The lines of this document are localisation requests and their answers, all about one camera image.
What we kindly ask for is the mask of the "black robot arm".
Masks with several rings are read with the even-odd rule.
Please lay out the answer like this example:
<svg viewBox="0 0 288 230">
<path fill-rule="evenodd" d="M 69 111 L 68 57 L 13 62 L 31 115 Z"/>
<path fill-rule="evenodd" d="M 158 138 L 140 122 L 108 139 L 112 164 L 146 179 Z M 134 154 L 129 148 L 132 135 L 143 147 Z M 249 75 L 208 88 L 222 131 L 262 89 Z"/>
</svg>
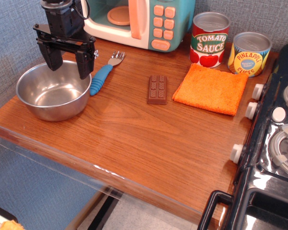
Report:
<svg viewBox="0 0 288 230">
<path fill-rule="evenodd" d="M 80 79 L 85 79 L 93 71 L 97 57 L 96 39 L 84 30 L 90 7 L 84 15 L 80 0 L 42 0 L 40 4 L 48 23 L 36 23 L 33 29 L 47 66 L 52 71 L 58 70 L 63 64 L 61 52 L 73 53 Z"/>
</svg>

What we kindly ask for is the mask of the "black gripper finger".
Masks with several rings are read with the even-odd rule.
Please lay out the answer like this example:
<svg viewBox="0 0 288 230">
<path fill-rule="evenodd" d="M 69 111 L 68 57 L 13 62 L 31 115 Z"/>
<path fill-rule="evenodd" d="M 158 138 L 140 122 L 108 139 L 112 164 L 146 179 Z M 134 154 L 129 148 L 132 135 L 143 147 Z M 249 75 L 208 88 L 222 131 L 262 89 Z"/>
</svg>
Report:
<svg viewBox="0 0 288 230">
<path fill-rule="evenodd" d="M 94 70 L 94 55 L 79 51 L 75 54 L 80 79 L 84 80 Z"/>
<path fill-rule="evenodd" d="M 52 71 L 59 69 L 63 64 L 61 51 L 55 48 L 53 43 L 38 41 L 37 44 L 47 66 Z"/>
</svg>

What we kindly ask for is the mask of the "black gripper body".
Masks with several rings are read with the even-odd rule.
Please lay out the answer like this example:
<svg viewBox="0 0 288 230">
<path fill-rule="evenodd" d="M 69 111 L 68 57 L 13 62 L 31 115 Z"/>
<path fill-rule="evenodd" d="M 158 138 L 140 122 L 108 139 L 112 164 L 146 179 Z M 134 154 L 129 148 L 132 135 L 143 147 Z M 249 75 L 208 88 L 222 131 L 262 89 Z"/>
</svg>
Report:
<svg viewBox="0 0 288 230">
<path fill-rule="evenodd" d="M 37 41 L 53 43 L 60 51 L 77 53 L 81 49 L 73 47 L 69 42 L 81 42 L 86 53 L 94 55 L 96 39 L 84 31 L 84 22 L 88 20 L 90 6 L 83 12 L 80 1 L 42 1 L 40 3 L 47 17 L 47 24 L 35 24 Z"/>
</svg>

